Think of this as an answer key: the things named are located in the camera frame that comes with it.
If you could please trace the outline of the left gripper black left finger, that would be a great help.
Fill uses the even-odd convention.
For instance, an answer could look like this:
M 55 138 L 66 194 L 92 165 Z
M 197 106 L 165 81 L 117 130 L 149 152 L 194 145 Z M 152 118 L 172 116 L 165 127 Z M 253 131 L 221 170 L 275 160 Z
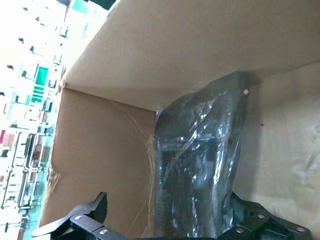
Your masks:
M 104 226 L 108 212 L 107 193 L 79 204 L 66 216 L 32 232 L 33 240 L 124 240 L 125 235 Z

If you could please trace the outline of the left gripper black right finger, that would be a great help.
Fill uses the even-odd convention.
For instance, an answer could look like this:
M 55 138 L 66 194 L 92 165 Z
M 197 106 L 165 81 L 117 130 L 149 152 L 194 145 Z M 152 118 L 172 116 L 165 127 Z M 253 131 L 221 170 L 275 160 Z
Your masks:
M 312 240 L 309 229 L 270 213 L 257 202 L 231 194 L 232 227 L 219 240 Z

